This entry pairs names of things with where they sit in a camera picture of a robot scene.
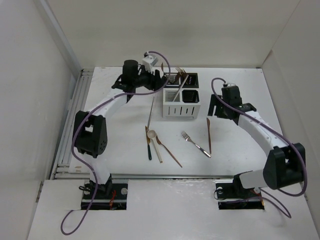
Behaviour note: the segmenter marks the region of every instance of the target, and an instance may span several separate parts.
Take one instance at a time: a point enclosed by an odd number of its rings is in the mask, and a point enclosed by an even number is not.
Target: white tabletop
[[[127,210],[91,210],[80,228],[83,180],[46,180],[28,240],[319,240],[303,196],[274,194],[289,209],[283,216],[265,201],[265,210],[218,210],[212,179],[130,180]],[[298,192],[298,184],[286,187]]]
[[[145,126],[147,125],[152,95],[134,96],[107,122],[108,145],[103,153],[111,173],[114,174],[159,174],[159,175],[212,175],[225,176],[262,169],[267,157],[258,144],[233,121],[210,116],[212,156],[207,158],[190,142],[186,142],[181,131],[201,147],[209,151],[206,117],[212,94],[211,80],[215,77],[239,86],[244,103],[251,103],[262,118],[280,131],[278,118],[261,69],[232,68],[185,68],[198,73],[201,109],[197,119],[163,118],[162,92],[156,96],[150,129],[182,164],[180,168],[164,148],[160,148],[163,164],[159,163],[151,144],[152,160],[148,159]],[[100,102],[109,92],[121,67],[96,67],[88,92],[84,110]],[[222,84],[215,84],[218,93]],[[137,92],[146,92],[139,88]],[[69,172],[86,173],[88,169],[72,157]]]

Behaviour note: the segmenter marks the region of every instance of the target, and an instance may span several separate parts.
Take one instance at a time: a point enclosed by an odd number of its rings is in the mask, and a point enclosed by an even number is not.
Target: white wall
[[[308,204],[320,233],[320,1],[301,0],[262,69],[284,133],[306,148]]]
[[[71,71],[32,0],[0,0],[0,239],[28,236]]]
[[[148,50],[184,67],[259,67],[299,0],[48,0],[84,68]]]

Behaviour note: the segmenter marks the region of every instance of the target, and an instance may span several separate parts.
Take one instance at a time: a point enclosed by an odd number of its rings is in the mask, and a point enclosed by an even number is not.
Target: black handle
[[[149,156],[149,160],[152,160],[151,150],[150,150],[150,145],[149,144],[148,144],[148,156]]]

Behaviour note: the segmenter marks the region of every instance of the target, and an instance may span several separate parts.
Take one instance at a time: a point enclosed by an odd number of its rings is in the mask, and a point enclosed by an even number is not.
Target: screw
[[[223,193],[224,193],[223,188],[222,188],[221,186],[219,186],[219,187],[216,189],[216,192],[217,192],[218,194],[223,194]]]
[[[127,195],[127,193],[128,193],[128,189],[126,189],[125,187],[121,189],[122,195]]]

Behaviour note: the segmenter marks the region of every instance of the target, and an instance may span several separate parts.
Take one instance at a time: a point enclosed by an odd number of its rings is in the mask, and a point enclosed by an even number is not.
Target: spoon
[[[158,143],[157,143],[157,139],[156,139],[157,133],[154,130],[149,130],[147,135],[148,135],[148,138],[150,138],[153,141],[153,145],[155,147],[156,154],[158,155],[159,161],[162,164],[163,162],[162,162],[162,158],[161,158],[161,155],[159,152]]]

